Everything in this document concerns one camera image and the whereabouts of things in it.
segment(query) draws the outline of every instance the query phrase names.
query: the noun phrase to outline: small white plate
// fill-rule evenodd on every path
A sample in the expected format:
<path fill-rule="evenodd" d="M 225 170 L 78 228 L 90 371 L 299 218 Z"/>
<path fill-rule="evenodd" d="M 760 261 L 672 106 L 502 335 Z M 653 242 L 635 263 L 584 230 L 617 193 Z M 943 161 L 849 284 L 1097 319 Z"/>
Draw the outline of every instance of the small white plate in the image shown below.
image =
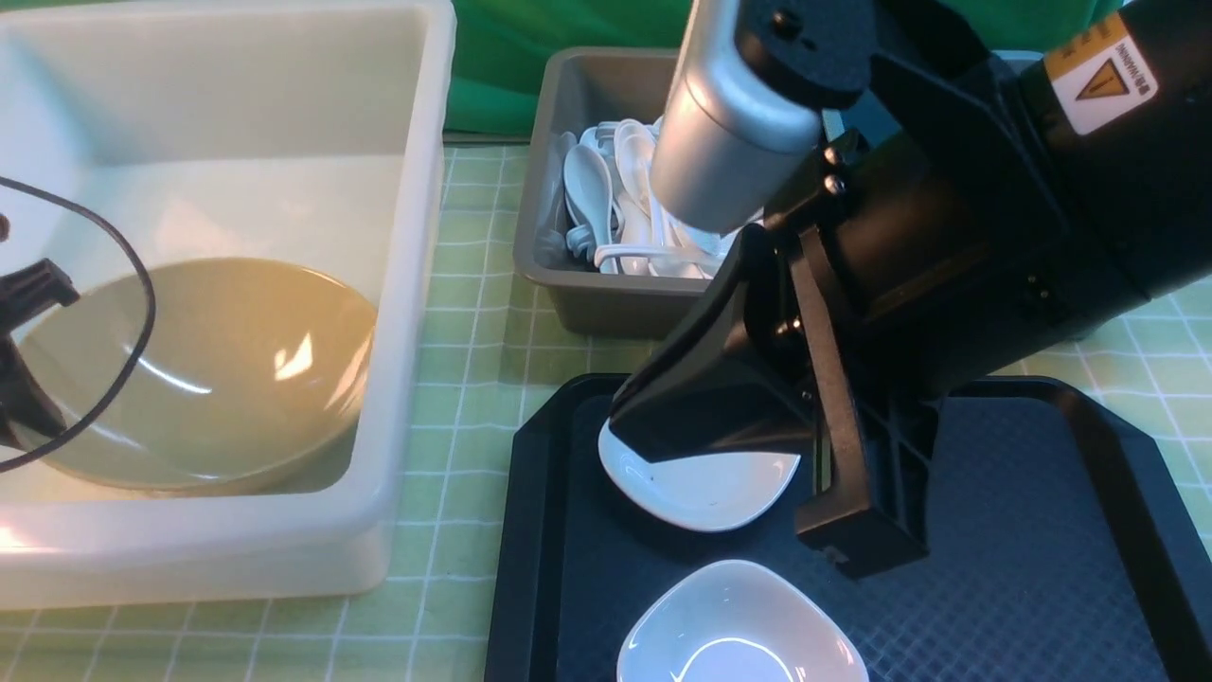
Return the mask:
<path fill-rule="evenodd" d="M 618 653 L 618 682 L 868 682 L 834 621 L 764 566 L 703 567 L 652 604 Z"/>
<path fill-rule="evenodd" d="M 651 464 L 602 425 L 602 469 L 652 516 L 699 533 L 739 528 L 778 500 L 800 464 L 782 453 L 724 453 Z"/>

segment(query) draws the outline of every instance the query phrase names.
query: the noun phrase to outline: square white dish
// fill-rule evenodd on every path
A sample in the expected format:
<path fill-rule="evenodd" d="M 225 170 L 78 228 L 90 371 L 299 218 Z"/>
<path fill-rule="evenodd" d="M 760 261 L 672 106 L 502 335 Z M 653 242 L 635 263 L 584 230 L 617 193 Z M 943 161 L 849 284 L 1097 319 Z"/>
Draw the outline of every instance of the square white dish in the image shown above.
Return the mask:
<path fill-rule="evenodd" d="M 618 682 L 867 682 L 846 635 L 766 567 L 728 560 L 674 585 L 623 640 Z"/>

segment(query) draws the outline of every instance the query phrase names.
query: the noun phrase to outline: warning triangle symbol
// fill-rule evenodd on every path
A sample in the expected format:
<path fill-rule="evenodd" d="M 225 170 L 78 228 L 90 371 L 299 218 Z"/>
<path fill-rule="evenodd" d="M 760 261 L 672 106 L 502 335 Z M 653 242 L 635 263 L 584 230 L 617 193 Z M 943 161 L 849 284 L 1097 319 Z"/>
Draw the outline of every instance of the warning triangle symbol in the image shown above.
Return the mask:
<path fill-rule="evenodd" d="M 1093 78 L 1086 84 L 1086 87 L 1081 88 L 1077 93 L 1077 99 L 1098 99 L 1102 97 L 1117 97 L 1120 94 L 1128 93 L 1128 84 L 1125 82 L 1124 76 L 1120 75 L 1120 69 L 1115 68 L 1115 63 L 1110 59 L 1103 62 L 1103 65 L 1098 67 L 1094 71 Z"/>

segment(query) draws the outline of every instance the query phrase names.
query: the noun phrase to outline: white plastic bin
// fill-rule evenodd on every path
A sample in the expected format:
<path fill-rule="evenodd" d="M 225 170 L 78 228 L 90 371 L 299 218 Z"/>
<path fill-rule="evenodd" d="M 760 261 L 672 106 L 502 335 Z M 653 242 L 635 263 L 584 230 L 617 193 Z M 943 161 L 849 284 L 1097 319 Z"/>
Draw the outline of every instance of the white plastic bin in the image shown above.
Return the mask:
<path fill-rule="evenodd" d="M 0 15 L 0 174 L 97 211 L 148 267 L 256 256 L 378 304 L 351 454 L 322 486 L 149 499 L 34 464 L 0 475 L 0 609 L 350 594 L 391 555 L 438 225 L 448 0 L 120 2 Z M 0 189 L 10 271 L 81 291 L 108 237 Z"/>

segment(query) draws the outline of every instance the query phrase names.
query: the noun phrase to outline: black cable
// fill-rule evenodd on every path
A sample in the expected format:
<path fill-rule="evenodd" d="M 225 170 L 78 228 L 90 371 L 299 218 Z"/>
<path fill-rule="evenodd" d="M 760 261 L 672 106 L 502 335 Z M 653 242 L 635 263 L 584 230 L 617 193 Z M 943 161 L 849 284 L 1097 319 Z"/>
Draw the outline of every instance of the black cable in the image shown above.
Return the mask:
<path fill-rule="evenodd" d="M 8 179 L 4 176 L 0 176 L 0 187 L 16 189 L 17 191 L 23 191 L 30 196 L 42 199 L 44 201 L 50 201 L 56 206 L 67 208 L 96 223 L 97 227 L 103 229 L 105 234 L 112 236 L 114 241 L 118 242 L 118 246 L 124 253 L 126 253 L 126 257 L 130 258 L 131 264 L 135 265 L 135 273 L 139 277 L 139 282 L 143 285 L 143 293 L 147 297 L 148 303 L 147 316 L 143 319 L 143 328 L 139 331 L 139 337 L 135 340 L 135 346 L 131 348 L 131 355 L 126 360 L 126 363 L 122 365 L 122 369 L 118 372 L 118 378 L 114 379 L 114 383 L 101 397 L 101 401 L 98 401 L 91 411 L 85 413 L 84 417 L 80 418 L 80 422 L 69 426 L 63 431 L 63 434 L 59 434 L 50 442 L 44 443 L 21 457 L 0 463 L 0 474 L 4 474 L 6 471 L 25 466 L 29 463 L 38 462 L 50 453 L 62 448 L 67 442 L 79 436 L 85 429 L 92 426 L 92 423 L 97 422 L 97 418 L 101 417 L 107 408 L 109 408 L 109 405 L 114 402 L 118 394 L 121 392 L 124 386 L 126 386 L 126 380 L 135 374 L 135 368 L 138 367 L 139 359 L 143 357 L 143 351 L 147 350 L 148 343 L 152 340 L 152 327 L 155 325 L 155 288 L 152 286 L 152 275 L 148 274 L 148 269 L 143 267 L 143 260 L 139 259 L 138 253 L 135 252 L 135 247 L 131 246 L 131 242 L 122 236 L 122 233 L 105 218 L 98 216 L 80 204 L 76 204 L 75 201 L 69 201 L 68 199 L 57 196 L 50 191 L 44 191 L 36 187 L 30 187 L 29 184 L 17 182 L 16 179 Z"/>

